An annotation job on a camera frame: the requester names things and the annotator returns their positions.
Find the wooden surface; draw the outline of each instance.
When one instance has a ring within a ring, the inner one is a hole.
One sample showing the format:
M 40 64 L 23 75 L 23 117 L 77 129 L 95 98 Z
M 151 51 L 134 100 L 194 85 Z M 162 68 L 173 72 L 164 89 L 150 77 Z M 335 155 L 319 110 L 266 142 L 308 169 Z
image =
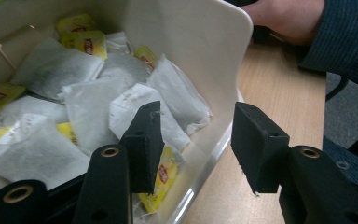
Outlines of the wooden surface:
M 322 147 L 325 76 L 299 71 L 292 47 L 278 41 L 249 46 L 238 82 L 244 101 L 284 129 L 291 147 Z M 284 223 L 278 197 L 254 196 L 228 146 L 183 223 Z

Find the plastic bin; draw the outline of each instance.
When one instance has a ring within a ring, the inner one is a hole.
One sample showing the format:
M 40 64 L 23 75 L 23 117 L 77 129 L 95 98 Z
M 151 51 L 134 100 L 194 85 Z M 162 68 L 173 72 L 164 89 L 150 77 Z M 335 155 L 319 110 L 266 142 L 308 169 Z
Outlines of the plastic bin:
M 250 18 L 220 0 L 16 0 L 0 3 L 0 43 L 13 65 L 36 43 L 54 36 L 59 18 L 87 12 L 106 34 L 125 31 L 185 71 L 213 111 L 212 122 L 191 136 L 186 162 L 150 223 L 180 222 L 229 142 L 233 109 L 241 100 L 237 73 L 253 30 Z M 33 25 L 34 32 L 23 27 Z M 13 74 L 0 53 L 0 82 Z M 0 188 L 7 182 L 0 178 Z

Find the gray carpet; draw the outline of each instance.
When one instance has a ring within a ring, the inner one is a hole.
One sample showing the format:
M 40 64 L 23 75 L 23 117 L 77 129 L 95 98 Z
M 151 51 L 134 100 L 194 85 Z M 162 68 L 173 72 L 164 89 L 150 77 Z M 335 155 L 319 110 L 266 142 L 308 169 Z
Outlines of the gray carpet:
M 340 81 L 340 76 L 327 74 L 330 92 Z M 347 87 L 326 102 L 324 135 L 338 145 L 350 147 L 358 139 L 358 85 L 349 82 Z

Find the human hand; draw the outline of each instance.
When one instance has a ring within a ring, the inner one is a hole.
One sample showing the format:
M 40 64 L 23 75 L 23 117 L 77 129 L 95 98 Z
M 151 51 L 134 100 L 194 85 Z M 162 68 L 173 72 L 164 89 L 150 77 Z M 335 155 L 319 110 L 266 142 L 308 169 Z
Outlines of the human hand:
M 241 8 L 254 25 L 267 26 L 289 43 L 309 45 L 316 35 L 324 0 L 259 0 Z

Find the white tea bag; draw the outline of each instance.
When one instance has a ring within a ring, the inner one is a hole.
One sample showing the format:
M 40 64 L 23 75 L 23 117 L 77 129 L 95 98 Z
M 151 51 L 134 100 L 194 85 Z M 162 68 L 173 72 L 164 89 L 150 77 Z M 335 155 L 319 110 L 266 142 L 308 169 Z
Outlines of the white tea bag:
M 6 105 L 0 111 L 0 128 L 13 125 L 26 113 L 47 116 L 52 118 L 57 124 L 69 121 L 64 105 L 37 99 L 32 96 L 24 96 Z
M 98 147 L 118 142 L 109 130 L 109 104 L 133 84 L 125 77 L 105 77 L 63 88 L 80 150 L 91 155 Z
M 179 127 L 158 91 L 142 84 L 136 84 L 110 104 L 110 130 L 121 138 L 139 107 L 155 101 L 161 102 L 161 134 L 164 142 L 183 151 L 190 138 Z
M 62 87 L 91 81 L 102 68 L 100 58 L 77 49 L 67 49 L 55 39 L 48 38 L 31 51 L 11 82 L 59 101 Z
M 100 77 L 125 77 L 133 83 L 146 83 L 150 75 L 139 59 L 125 54 L 108 53 Z
M 165 55 L 159 59 L 147 85 L 161 94 L 173 117 L 188 135 L 210 122 L 212 112 L 205 100 L 185 73 Z
M 13 182 L 37 179 L 53 189 L 87 172 L 89 162 L 43 115 L 23 115 L 0 138 L 0 176 Z
M 106 50 L 108 53 L 121 53 L 131 55 L 129 41 L 124 32 L 113 33 L 105 36 Z

